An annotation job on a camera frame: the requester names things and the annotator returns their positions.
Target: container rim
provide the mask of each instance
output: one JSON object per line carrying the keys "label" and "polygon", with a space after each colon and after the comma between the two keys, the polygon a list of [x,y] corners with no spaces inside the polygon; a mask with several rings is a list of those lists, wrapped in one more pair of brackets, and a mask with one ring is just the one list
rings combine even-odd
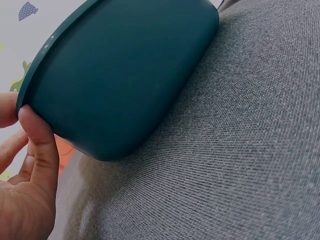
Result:
{"label": "container rim", "polygon": [[69,28],[72,27],[73,23],[81,17],[86,11],[94,7],[98,2],[105,0],[86,0],[82,5],[80,5],[73,13],[71,13],[60,26],[51,34],[47,41],[42,45],[39,52],[36,54],[34,60],[32,61],[24,80],[21,84],[18,97],[16,100],[15,114],[18,116],[20,108],[25,104],[25,96],[29,90],[30,83],[32,82],[33,76],[37,71],[40,63],[45,60],[45,57],[49,51],[54,51],[55,42],[57,39]]}

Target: gray cushion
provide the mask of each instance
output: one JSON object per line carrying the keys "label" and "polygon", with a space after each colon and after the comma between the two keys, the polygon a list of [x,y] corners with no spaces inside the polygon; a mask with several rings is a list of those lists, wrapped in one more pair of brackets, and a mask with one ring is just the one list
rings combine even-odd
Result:
{"label": "gray cushion", "polygon": [[86,161],[51,238],[320,239],[319,25],[318,0],[223,11],[161,126],[121,162]]}

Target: hand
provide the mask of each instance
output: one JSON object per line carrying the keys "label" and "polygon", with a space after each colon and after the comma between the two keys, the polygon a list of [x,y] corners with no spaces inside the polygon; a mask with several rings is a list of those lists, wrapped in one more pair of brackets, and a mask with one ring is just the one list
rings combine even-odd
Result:
{"label": "hand", "polygon": [[[17,94],[0,93],[0,128],[13,125]],[[18,175],[0,181],[0,239],[43,240],[56,217],[59,155],[50,126],[30,107],[18,114],[23,130],[0,144],[0,174],[28,144]]]}

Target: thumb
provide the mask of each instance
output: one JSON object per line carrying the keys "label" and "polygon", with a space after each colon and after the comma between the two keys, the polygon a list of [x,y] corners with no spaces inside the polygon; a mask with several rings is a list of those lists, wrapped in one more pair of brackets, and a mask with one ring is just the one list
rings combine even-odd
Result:
{"label": "thumb", "polygon": [[59,154],[54,133],[51,127],[27,105],[20,109],[18,119],[34,147],[35,160],[30,181],[42,187],[51,197],[55,197],[58,186]]}

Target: round container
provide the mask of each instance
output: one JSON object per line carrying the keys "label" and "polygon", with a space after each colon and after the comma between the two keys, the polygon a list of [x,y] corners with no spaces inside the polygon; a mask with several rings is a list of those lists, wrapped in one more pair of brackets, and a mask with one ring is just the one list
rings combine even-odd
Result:
{"label": "round container", "polygon": [[43,45],[21,85],[81,152],[114,161],[157,127],[219,25],[207,0],[88,0]]}

